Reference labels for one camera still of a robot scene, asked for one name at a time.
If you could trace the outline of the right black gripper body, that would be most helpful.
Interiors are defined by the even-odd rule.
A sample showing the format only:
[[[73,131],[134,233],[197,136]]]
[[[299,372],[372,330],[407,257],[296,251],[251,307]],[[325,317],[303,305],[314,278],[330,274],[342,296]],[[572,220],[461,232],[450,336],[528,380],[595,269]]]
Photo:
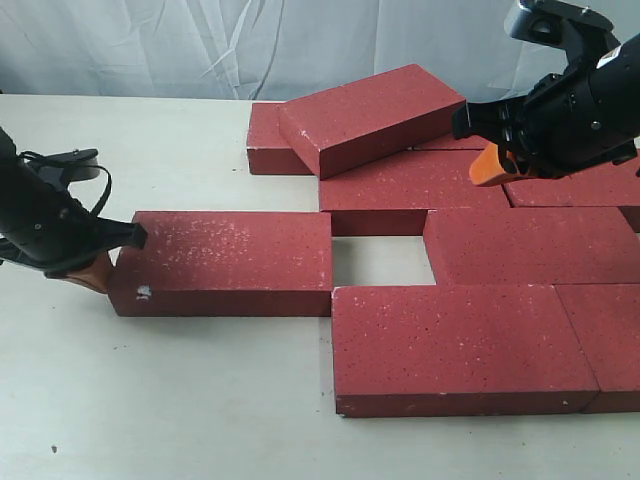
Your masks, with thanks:
[[[534,179],[561,179],[636,158],[638,38],[610,51],[594,68],[548,75],[526,96],[465,103],[452,116],[452,134],[505,147],[529,162]]]

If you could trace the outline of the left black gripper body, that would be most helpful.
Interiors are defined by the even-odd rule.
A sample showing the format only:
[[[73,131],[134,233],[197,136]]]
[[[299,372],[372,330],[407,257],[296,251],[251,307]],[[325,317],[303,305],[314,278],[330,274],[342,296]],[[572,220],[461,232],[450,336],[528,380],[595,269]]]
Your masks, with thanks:
[[[101,253],[142,249],[147,232],[138,223],[102,218],[112,177],[96,204],[85,208],[69,191],[40,179],[1,133],[1,261],[40,271],[48,279],[89,266]]]

